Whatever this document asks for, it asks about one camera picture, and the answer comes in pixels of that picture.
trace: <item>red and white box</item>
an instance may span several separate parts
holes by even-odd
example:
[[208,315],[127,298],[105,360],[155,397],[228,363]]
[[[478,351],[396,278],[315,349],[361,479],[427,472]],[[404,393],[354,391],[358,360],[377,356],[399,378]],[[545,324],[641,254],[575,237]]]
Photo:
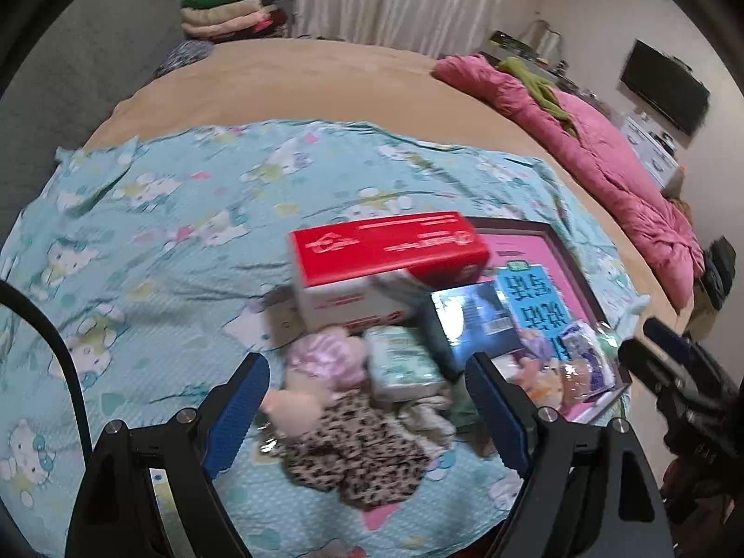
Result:
[[429,292],[475,283],[489,259],[478,232],[457,212],[307,228],[293,231],[289,243],[309,331],[398,323]]

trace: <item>wall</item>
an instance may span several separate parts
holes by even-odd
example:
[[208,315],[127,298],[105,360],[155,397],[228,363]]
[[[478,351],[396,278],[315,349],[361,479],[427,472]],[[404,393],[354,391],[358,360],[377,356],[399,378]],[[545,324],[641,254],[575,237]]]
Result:
[[[564,37],[568,76],[590,88],[612,107],[630,112],[635,102],[618,85],[635,39],[678,56],[711,91],[704,126],[678,159],[687,167],[682,198],[693,209],[694,228],[703,247],[726,235],[744,255],[744,96],[713,48],[672,0],[542,0],[540,15]],[[740,314],[741,281],[719,314],[706,346],[740,379],[744,374]]]

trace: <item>leopard print cloth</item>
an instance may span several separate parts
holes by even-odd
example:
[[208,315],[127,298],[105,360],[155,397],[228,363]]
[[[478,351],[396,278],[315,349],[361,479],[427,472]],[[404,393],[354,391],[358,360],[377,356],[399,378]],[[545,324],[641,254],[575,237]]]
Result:
[[315,430],[288,443],[284,458],[300,484],[338,487],[343,500],[367,508],[413,495],[428,463],[419,445],[395,434],[359,391],[326,409]]

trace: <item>screw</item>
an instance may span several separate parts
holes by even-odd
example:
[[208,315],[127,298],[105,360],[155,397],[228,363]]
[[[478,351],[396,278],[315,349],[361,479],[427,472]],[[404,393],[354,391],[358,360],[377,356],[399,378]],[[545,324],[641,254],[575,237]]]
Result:
[[196,409],[187,407],[176,413],[176,421],[180,424],[190,424],[196,419]]
[[612,421],[612,427],[620,432],[620,434],[630,432],[630,423],[628,423],[627,419],[623,419],[622,417],[615,417]]
[[122,425],[124,422],[122,422],[120,419],[112,419],[109,423],[106,424],[105,428],[103,428],[107,434],[116,434],[121,430]]
[[537,410],[537,417],[542,419],[544,422],[553,423],[558,419],[558,412],[552,407],[541,407]]

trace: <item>flat screen tv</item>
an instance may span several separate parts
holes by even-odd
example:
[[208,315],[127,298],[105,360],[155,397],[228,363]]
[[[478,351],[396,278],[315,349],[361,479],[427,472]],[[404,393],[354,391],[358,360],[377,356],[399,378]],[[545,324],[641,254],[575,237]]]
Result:
[[688,136],[700,126],[711,93],[679,62],[635,41],[620,81]]

